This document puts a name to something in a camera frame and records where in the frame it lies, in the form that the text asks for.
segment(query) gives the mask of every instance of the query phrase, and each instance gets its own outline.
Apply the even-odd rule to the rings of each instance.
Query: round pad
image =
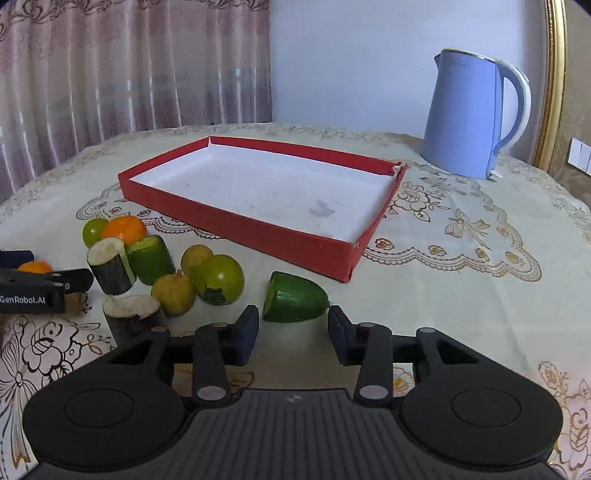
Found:
[[[425,448],[477,467],[544,461],[562,428],[560,406],[546,390],[486,365],[444,367],[406,395],[401,418]]]
[[[43,388],[22,424],[40,462],[111,471],[156,454],[183,419],[183,402],[165,383],[138,367],[100,365]]]

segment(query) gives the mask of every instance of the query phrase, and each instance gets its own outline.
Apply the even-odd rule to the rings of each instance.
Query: gold picture frame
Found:
[[[546,80],[538,140],[532,165],[549,171],[558,140],[566,84],[566,13],[564,0],[542,0],[546,9]]]

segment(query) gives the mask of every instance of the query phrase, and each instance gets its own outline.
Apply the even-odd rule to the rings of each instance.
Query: kettle handle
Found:
[[[518,68],[503,60],[498,60],[497,65],[499,66],[501,78],[508,79],[515,87],[515,90],[517,91],[518,107],[515,124],[506,137],[497,143],[495,154],[498,153],[501,148],[508,149],[515,145],[523,135],[525,127],[527,127],[527,123],[530,121],[531,114],[531,91],[529,81],[525,74]]]

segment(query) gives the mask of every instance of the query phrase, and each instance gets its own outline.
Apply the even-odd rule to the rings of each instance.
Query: red tray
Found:
[[[407,167],[267,140],[207,137],[119,173],[126,199],[341,282]]]

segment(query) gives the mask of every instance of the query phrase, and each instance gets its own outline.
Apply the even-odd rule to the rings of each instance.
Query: blue electric kettle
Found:
[[[501,148],[519,140],[531,112],[528,79],[502,60],[445,48],[435,57],[439,74],[421,155],[442,170],[474,179],[496,175]],[[515,124],[501,139],[503,79],[517,91]]]

